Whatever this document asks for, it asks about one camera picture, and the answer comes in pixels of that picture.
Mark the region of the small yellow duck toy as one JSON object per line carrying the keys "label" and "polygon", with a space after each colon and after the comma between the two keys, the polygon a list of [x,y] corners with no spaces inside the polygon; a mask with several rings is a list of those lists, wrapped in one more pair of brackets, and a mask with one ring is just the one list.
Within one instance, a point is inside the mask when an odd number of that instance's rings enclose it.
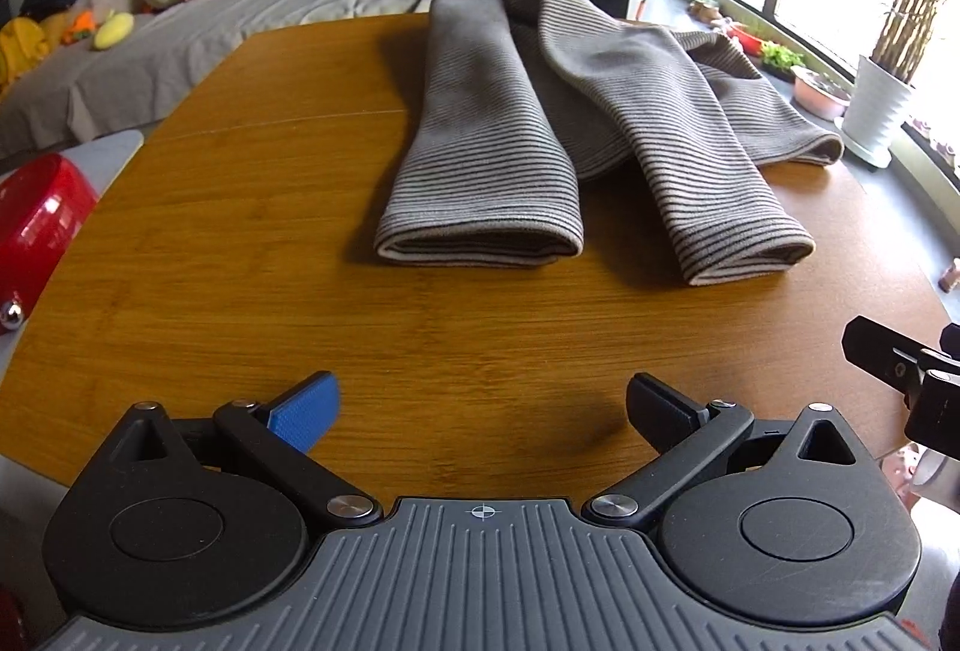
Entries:
{"label": "small yellow duck toy", "polygon": [[105,52],[112,46],[119,45],[135,29],[135,16],[130,13],[112,13],[99,25],[91,40],[91,48],[96,52]]}

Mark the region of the grey covered sofa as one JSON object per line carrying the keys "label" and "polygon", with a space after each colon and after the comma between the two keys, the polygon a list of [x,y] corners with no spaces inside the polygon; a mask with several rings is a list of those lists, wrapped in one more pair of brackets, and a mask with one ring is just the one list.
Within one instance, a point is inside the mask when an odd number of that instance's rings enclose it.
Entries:
{"label": "grey covered sofa", "polygon": [[252,35],[355,17],[424,13],[431,0],[192,0],[153,13],[143,0],[70,0],[53,26],[132,14],[132,34],[98,53],[57,43],[2,97],[2,167],[121,131],[144,131]]}

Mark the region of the white plant pot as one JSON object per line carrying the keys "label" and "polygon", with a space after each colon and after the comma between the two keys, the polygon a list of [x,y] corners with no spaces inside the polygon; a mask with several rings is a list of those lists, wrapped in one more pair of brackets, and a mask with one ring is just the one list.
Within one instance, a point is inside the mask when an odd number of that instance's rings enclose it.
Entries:
{"label": "white plant pot", "polygon": [[892,147],[910,114],[913,89],[868,56],[857,65],[854,91],[839,132],[844,146],[874,169],[892,162]]}

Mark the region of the pink basin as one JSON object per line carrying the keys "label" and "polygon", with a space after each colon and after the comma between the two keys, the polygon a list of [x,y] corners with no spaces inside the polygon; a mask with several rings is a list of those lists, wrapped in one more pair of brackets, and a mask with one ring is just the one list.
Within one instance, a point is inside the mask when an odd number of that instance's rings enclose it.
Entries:
{"label": "pink basin", "polygon": [[793,66],[791,73],[794,76],[794,103],[811,115],[835,121],[850,108],[850,92],[827,76],[805,66]]}

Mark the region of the grey striped knit garment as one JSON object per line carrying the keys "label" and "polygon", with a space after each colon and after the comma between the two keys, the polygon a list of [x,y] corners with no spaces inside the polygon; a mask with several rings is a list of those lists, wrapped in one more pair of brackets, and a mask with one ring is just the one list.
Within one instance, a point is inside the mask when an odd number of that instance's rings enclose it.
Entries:
{"label": "grey striped knit garment", "polygon": [[688,284],[752,279],[815,248],[763,169],[842,152],[724,35],[589,0],[433,0],[423,112],[374,246],[404,264],[573,258],[579,186],[633,162]]}

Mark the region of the red basin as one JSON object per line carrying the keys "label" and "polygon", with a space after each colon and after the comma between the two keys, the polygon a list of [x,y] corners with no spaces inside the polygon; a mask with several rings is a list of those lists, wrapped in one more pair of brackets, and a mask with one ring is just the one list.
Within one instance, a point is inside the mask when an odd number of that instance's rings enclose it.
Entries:
{"label": "red basin", "polygon": [[738,41],[742,46],[743,52],[748,56],[759,58],[761,56],[761,47],[765,40],[759,35],[750,32],[742,24],[731,24],[726,27],[726,34],[732,40]]}

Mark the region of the red glossy case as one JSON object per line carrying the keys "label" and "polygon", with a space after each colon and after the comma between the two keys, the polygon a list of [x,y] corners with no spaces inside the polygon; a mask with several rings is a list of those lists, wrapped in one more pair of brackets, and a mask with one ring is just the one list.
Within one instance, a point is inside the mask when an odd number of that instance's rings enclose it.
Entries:
{"label": "red glossy case", "polygon": [[31,316],[53,270],[98,204],[75,163],[47,154],[2,181],[2,332]]}

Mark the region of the green plants tray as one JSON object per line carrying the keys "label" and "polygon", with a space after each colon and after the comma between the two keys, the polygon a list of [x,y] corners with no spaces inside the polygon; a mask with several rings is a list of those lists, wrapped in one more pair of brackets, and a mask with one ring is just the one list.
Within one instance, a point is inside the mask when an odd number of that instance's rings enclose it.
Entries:
{"label": "green plants tray", "polygon": [[794,52],[789,46],[765,40],[760,43],[760,66],[778,79],[793,82],[796,79],[794,69],[804,68],[805,59],[802,53]]}

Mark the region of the orange plush toy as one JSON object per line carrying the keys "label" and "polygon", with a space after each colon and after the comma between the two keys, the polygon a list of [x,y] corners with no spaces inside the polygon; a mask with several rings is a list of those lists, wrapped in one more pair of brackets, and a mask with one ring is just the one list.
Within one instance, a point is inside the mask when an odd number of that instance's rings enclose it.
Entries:
{"label": "orange plush toy", "polygon": [[73,43],[78,43],[78,41],[94,37],[96,30],[98,30],[98,24],[96,24],[93,11],[91,11],[91,9],[85,9],[65,27],[60,41],[65,46],[73,45]]}

